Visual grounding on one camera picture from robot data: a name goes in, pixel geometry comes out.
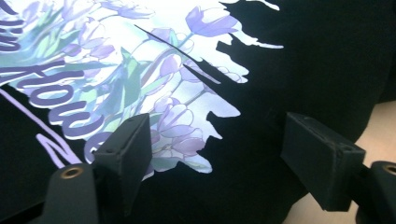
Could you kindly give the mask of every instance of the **black fabric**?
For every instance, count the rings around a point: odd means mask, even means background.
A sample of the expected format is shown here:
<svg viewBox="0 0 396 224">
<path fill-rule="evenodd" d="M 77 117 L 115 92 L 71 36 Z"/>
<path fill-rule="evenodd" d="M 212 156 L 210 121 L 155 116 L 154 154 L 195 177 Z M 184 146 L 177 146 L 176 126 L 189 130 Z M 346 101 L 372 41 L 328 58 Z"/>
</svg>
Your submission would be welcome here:
<svg viewBox="0 0 396 224">
<path fill-rule="evenodd" d="M 230 54 L 250 73 L 245 84 L 223 80 L 221 85 L 211 86 L 242 114 L 231 119 L 208 116 L 223 136 L 222 140 L 209 138 L 200 152 L 211 162 L 213 173 L 198 174 L 183 164 L 156 173 L 142 183 L 131 222 L 281 223 L 292 204 L 306 194 L 304 186 L 279 157 L 285 113 L 313 117 L 351 141 L 363 132 L 375 103 L 391 80 L 389 71 L 396 43 L 391 2 L 274 3 L 280 11 L 259 2 L 240 1 L 227 6 L 245 25 L 246 33 L 285 48 L 247 47 L 236 39 L 231 46 L 219 44 L 219 50 Z M 201 65 L 209 74 L 218 75 L 205 62 Z M 9 87 L 2 89 L 18 95 Z M 34 111 L 46 117 L 47 111 Z M 45 178 L 35 175 L 43 172 L 46 177 L 50 172 L 43 170 L 55 169 L 44 152 L 36 155 L 34 150 L 28 150 L 36 147 L 29 145 L 34 142 L 29 135 L 34 127 L 22 117 L 12 105 L 1 101 L 0 191 L 5 182 L 8 188 L 25 186 L 6 203 L 1 195 L 2 210 L 12 200 L 42 197 Z M 69 144 L 82 147 L 75 142 Z M 22 159 L 18 154 L 22 151 L 23 157 L 35 158 L 30 161 L 33 164 Z M 6 161 L 15 167 L 4 166 Z M 14 177 L 3 175 L 6 172 Z"/>
</svg>

